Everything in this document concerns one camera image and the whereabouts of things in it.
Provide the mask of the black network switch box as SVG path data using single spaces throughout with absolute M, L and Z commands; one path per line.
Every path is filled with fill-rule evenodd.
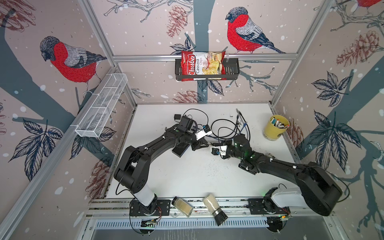
M 190 144 L 178 144 L 172 149 L 172 153 L 181 158 L 189 147 Z

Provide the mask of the black power adapter with cable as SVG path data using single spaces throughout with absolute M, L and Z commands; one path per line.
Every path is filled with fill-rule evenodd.
M 174 115 L 174 121 L 175 122 L 179 122 L 181 119 L 182 119 L 182 115 L 180 115 L 180 114 L 175 114 Z

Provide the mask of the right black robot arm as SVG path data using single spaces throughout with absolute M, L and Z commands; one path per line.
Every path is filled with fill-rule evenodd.
M 223 159 L 239 159 L 239 168 L 250 174 L 269 174 L 295 184 L 306 205 L 321 216 L 329 216 L 342 201 L 343 191 L 331 173 L 314 162 L 294 164 L 258 153 L 243 134 L 223 143 L 219 151 Z

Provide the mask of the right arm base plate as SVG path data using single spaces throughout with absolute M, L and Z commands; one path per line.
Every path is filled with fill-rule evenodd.
M 272 200 L 272 194 L 278 188 L 271 188 L 262 198 L 248 199 L 247 208 L 251 215 L 290 215 L 288 207 L 280 208 Z

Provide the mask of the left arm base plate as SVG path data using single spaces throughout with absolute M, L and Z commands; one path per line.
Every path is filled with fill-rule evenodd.
M 131 217 L 168 216 L 170 214 L 171 200 L 158 200 L 155 198 L 149 206 L 145 206 L 137 199 L 130 203 Z

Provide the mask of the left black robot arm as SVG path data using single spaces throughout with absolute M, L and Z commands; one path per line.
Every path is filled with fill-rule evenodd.
M 125 187 L 146 211 L 152 213 L 157 207 L 157 195 L 148 187 L 147 181 L 151 163 L 161 154 L 171 149 L 181 157 L 188 148 L 193 151 L 207 148 L 205 136 L 212 133 L 209 125 L 193 129 L 197 123 L 182 116 L 178 124 L 167 128 L 157 139 L 140 147 L 127 147 L 114 172 L 118 185 Z

